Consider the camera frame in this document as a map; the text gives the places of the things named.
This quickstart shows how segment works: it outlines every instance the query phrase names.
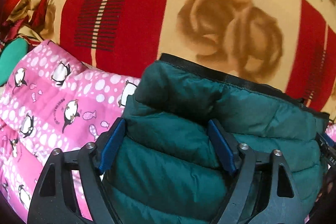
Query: white polka dot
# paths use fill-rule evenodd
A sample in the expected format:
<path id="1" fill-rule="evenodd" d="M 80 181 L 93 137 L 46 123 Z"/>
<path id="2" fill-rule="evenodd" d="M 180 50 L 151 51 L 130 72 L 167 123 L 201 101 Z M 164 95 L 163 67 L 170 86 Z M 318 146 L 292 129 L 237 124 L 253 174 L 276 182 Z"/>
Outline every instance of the white polka dot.
<path id="1" fill-rule="evenodd" d="M 26 114 L 26 107 L 21 107 L 20 110 L 19 110 L 19 116 L 22 117 Z"/>
<path id="2" fill-rule="evenodd" d="M 96 100 L 98 103 L 101 103 L 105 100 L 105 96 L 103 94 L 98 94 Z"/>
<path id="3" fill-rule="evenodd" d="M 38 52 L 40 52 L 42 50 L 42 48 L 43 48 L 42 45 L 38 45 L 37 47 L 35 47 L 34 52 L 38 53 Z"/>
<path id="4" fill-rule="evenodd" d="M 113 102 L 114 102 L 114 97 L 111 96 L 111 97 L 109 98 L 109 104 L 111 104 L 111 103 L 113 103 Z"/>
<path id="5" fill-rule="evenodd" d="M 95 85 L 95 88 L 96 90 L 102 90 L 105 86 L 105 80 L 104 79 L 100 79 L 96 85 Z"/>
<path id="6" fill-rule="evenodd" d="M 83 91 L 83 93 L 84 93 L 84 94 L 87 94 L 87 93 L 89 92 L 89 90 L 90 90 L 91 86 L 92 86 L 92 84 L 91 84 L 91 83 L 90 83 L 90 84 L 87 84 L 87 85 L 85 86 L 85 88 L 84 88 L 84 91 Z"/>
<path id="7" fill-rule="evenodd" d="M 48 145 L 50 148 L 54 148 L 56 145 L 57 141 L 57 135 L 56 134 L 51 134 L 48 140 Z"/>
<path id="8" fill-rule="evenodd" d="M 72 83 L 71 90 L 74 91 L 76 87 L 77 87 L 77 83 L 76 82 Z"/>
<path id="9" fill-rule="evenodd" d="M 9 103 L 9 95 L 7 95 L 6 98 L 3 101 L 4 105 L 8 105 L 8 103 Z"/>
<path id="10" fill-rule="evenodd" d="M 78 81 L 78 80 L 82 79 L 82 77 L 83 77 L 83 73 L 80 73 L 80 74 L 76 75 L 74 77 L 74 79 Z"/>
<path id="11" fill-rule="evenodd" d="M 54 63 L 57 59 L 58 59 L 58 55 L 53 55 L 53 56 L 50 58 L 50 62 Z"/>
<path id="12" fill-rule="evenodd" d="M 91 80 L 92 79 L 92 76 L 93 76 L 93 72 L 89 72 L 85 75 L 85 79 L 86 80 Z"/>
<path id="13" fill-rule="evenodd" d="M 40 60 L 40 66 L 43 67 L 46 63 L 47 63 L 47 58 L 46 58 L 46 57 L 43 57 L 43 58 Z"/>
<path id="14" fill-rule="evenodd" d="M 127 77 L 125 79 L 125 81 L 129 81 L 130 83 L 133 83 L 134 79 L 133 79 L 133 77 Z"/>
<path id="15" fill-rule="evenodd" d="M 112 84 L 117 84 L 117 83 L 119 83 L 120 79 L 121 79 L 120 75 L 113 75 L 111 77 L 110 81 L 111 81 Z"/>
<path id="16" fill-rule="evenodd" d="M 41 138 L 40 138 L 40 143 L 41 143 L 42 145 L 45 145 L 46 142 L 47 142 L 47 134 L 43 134 L 43 135 L 41 136 Z"/>
<path id="17" fill-rule="evenodd" d="M 13 120 L 15 119 L 15 111 L 14 111 L 14 110 L 12 110 L 12 111 L 9 113 L 9 119 L 10 119 L 11 121 L 13 121 Z"/>
<path id="18" fill-rule="evenodd" d="M 31 61 L 30 65 L 31 65 L 32 67 L 34 67 L 34 66 L 36 66 L 37 62 L 39 62 L 39 58 L 38 58 L 38 57 L 35 57 L 35 58 Z"/>
<path id="19" fill-rule="evenodd" d="M 3 119 L 3 120 L 7 119 L 7 117 L 8 117 L 8 112 L 9 112 L 8 109 L 6 109 L 6 110 L 3 112 L 3 114 L 2 114 L 2 119 Z"/>

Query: pink blanket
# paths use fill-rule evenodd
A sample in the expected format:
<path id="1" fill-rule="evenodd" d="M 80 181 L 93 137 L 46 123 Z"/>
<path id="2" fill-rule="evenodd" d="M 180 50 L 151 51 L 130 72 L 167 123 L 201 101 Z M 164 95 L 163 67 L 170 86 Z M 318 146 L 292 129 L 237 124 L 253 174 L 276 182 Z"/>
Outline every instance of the pink blanket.
<path id="1" fill-rule="evenodd" d="M 26 221 L 37 179 L 51 151 L 76 150 L 120 117 L 140 80 L 88 69 L 51 41 L 16 66 L 0 99 L 2 192 Z M 75 189 L 90 218 L 79 174 Z"/>

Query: black stripe pattern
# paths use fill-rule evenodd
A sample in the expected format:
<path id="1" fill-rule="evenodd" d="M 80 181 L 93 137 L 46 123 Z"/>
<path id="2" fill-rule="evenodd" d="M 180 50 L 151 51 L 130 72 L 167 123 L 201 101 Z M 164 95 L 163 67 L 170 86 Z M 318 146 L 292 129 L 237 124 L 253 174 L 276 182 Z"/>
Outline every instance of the black stripe pattern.
<path id="1" fill-rule="evenodd" d="M 85 0 L 77 19 L 74 44 L 113 51 L 125 0 Z"/>

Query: fish print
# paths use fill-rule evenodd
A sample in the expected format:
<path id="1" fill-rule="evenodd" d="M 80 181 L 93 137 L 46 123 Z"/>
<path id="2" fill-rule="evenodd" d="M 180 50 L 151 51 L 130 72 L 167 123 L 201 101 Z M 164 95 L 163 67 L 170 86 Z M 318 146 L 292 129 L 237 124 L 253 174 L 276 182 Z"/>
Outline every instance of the fish print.
<path id="1" fill-rule="evenodd" d="M 105 128 L 109 128 L 109 126 L 110 126 L 110 124 L 109 124 L 107 121 L 102 121 L 102 122 L 100 123 L 100 125 L 101 125 L 102 127 L 105 127 Z"/>
<path id="2" fill-rule="evenodd" d="M 89 126 L 89 131 L 90 131 L 91 135 L 94 137 L 94 139 L 96 140 L 98 138 L 98 133 L 97 133 L 97 128 L 95 127 L 94 124 L 91 124 Z"/>
<path id="3" fill-rule="evenodd" d="M 94 111 L 94 112 L 85 112 L 84 114 L 83 114 L 83 119 L 84 120 L 91 120 L 92 118 L 96 118 L 97 117 L 97 113 L 96 113 L 96 111 Z"/>

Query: blue clamp pad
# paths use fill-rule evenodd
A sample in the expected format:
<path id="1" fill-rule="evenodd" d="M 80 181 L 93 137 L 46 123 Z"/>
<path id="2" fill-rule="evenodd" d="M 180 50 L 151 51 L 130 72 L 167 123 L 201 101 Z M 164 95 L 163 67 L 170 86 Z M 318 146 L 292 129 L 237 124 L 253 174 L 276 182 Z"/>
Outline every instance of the blue clamp pad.
<path id="1" fill-rule="evenodd" d="M 101 175 L 112 166 L 114 158 L 126 133 L 126 121 L 118 118 L 110 130 L 113 130 L 113 132 L 101 152 L 101 161 L 98 168 Z"/>
<path id="2" fill-rule="evenodd" d="M 335 142 L 332 140 L 332 138 L 330 138 L 330 137 L 328 136 L 327 133 L 323 133 L 323 134 L 322 134 L 322 137 L 325 139 L 325 141 L 328 143 L 328 145 L 329 145 L 330 147 L 334 147 Z"/>
<path id="3" fill-rule="evenodd" d="M 234 175 L 240 168 L 236 164 L 241 163 L 237 140 L 233 135 L 227 133 L 216 119 L 209 121 L 207 133 L 224 170 L 229 172 L 231 176 Z"/>

